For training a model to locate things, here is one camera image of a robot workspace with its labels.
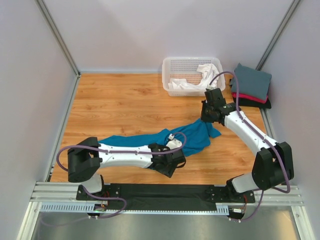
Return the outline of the blue t shirt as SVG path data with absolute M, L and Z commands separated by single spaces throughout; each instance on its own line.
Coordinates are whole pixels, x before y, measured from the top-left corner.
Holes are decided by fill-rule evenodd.
M 197 154 L 211 144 L 211 139 L 217 138 L 221 133 L 209 122 L 203 122 L 197 119 L 195 122 L 169 130 L 167 128 L 158 133 L 142 134 L 133 136 L 113 135 L 99 140 L 100 144 L 116 147 L 139 147 L 157 143 L 166 145 L 169 136 L 181 132 L 186 136 L 186 144 L 182 148 L 186 157 Z

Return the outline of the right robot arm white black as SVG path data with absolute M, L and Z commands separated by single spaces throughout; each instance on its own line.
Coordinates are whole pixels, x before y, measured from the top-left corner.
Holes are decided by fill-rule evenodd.
M 292 148 L 287 142 L 277 142 L 255 126 L 234 102 L 226 103 L 219 88 L 205 91 L 200 119 L 218 122 L 234 132 L 255 156 L 252 171 L 230 179 L 225 196 L 231 202 L 242 198 L 244 192 L 268 190 L 286 184 L 295 176 Z

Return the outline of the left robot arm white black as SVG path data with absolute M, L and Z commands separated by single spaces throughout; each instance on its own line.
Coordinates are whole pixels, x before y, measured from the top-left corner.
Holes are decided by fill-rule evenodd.
M 105 196 L 103 177 L 97 174 L 101 168 L 138 167 L 154 170 L 168 178 L 176 169 L 184 167 L 186 157 L 182 145 L 151 143 L 136 147 L 112 146 L 98 143 L 89 137 L 73 145 L 67 151 L 68 181 L 83 185 L 87 194 L 99 201 Z

